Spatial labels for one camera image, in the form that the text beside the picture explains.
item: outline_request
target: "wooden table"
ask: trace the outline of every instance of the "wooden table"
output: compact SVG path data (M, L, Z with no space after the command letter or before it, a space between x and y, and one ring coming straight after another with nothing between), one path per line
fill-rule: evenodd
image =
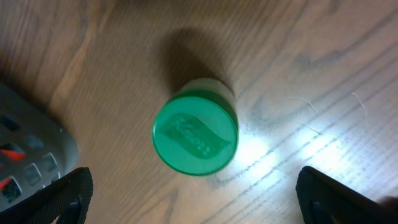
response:
M0 0L1 78L75 138L87 223L303 223L311 165L373 200L398 194L396 0ZM238 152L169 169L155 115L192 78L234 91Z

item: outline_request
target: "black plastic object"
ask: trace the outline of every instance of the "black plastic object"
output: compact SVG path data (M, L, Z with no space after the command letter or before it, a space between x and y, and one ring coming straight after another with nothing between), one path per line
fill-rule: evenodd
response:
M77 159L66 130L0 83L0 212L69 173Z
M301 170L296 192L306 224L398 223L397 214L312 167Z
M0 223L82 224L93 195L89 168L77 168L29 198L0 213Z

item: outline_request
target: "green bottle cap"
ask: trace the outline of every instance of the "green bottle cap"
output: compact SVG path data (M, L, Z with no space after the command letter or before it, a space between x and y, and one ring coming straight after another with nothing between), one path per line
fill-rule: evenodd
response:
M159 157L174 170L208 175L225 167L238 145L233 107L209 90L188 90L157 115L152 140Z

